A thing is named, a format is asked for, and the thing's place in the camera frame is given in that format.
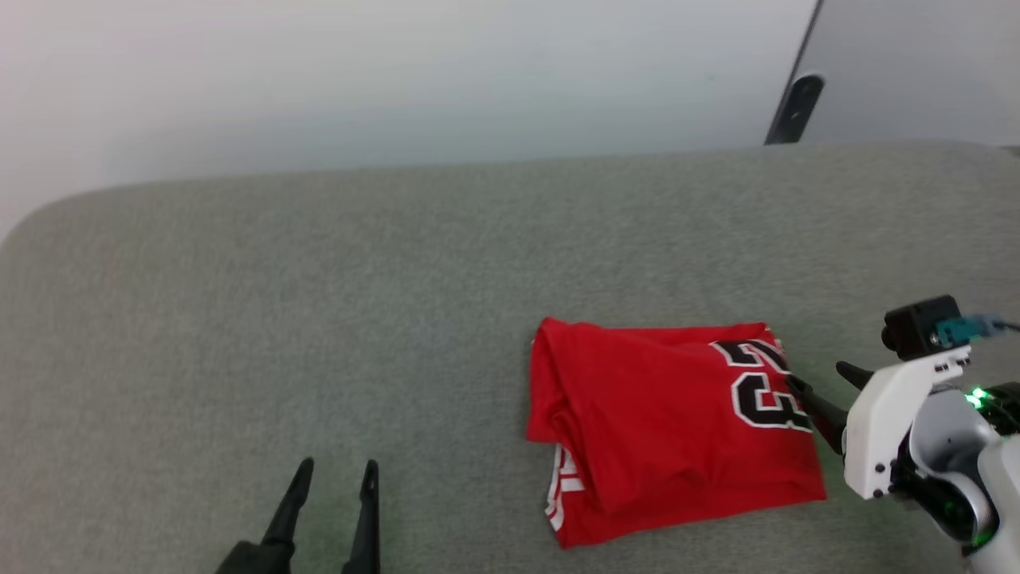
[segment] gray fabric surface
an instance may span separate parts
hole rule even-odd
[[[5,573],[211,573],[317,461],[298,574],[339,572],[364,463],[382,563],[426,572],[956,572],[919,512],[830,500],[562,552],[527,443],[543,317],[767,321],[849,405],[884,311],[1020,318],[1020,161],[957,144],[354,170],[142,186],[0,249]],[[1017,341],[970,375],[1016,377]]]

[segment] black number 23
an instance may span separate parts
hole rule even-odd
[[[726,358],[726,365],[736,368],[763,367],[781,375],[788,375],[786,361],[778,349],[758,340],[746,342],[717,342],[712,344]],[[811,432],[811,420],[786,393],[773,392],[768,384],[767,372],[747,372],[730,386],[733,412],[745,423],[759,428],[788,428]],[[765,405],[771,395],[774,406]]]

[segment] green led light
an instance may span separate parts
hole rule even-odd
[[[970,544],[976,549],[979,549],[983,546],[985,542],[991,539],[991,535],[993,533],[994,531],[982,532],[978,534],[973,540],[971,540]]]

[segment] folded red shirt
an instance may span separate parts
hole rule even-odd
[[[603,329],[546,319],[527,439],[556,445],[564,549],[825,499],[808,417],[763,323]]]

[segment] white wall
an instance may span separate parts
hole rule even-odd
[[[1020,144],[1020,0],[824,0],[798,71],[826,80],[804,142]]]
[[[5,0],[0,236],[148,179],[751,146],[813,0]]]

